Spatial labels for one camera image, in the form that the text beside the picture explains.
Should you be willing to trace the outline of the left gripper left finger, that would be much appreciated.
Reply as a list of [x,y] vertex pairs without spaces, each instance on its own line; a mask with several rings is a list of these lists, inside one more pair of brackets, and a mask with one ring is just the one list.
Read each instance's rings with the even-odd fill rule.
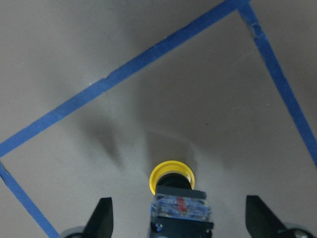
[[112,198],[101,198],[83,230],[84,238],[110,238],[113,233]]

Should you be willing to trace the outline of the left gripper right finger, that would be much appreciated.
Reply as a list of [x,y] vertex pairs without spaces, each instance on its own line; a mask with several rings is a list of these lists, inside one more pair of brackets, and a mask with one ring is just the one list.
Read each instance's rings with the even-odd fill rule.
[[285,226],[257,195],[247,195],[245,224],[252,238],[277,238]]

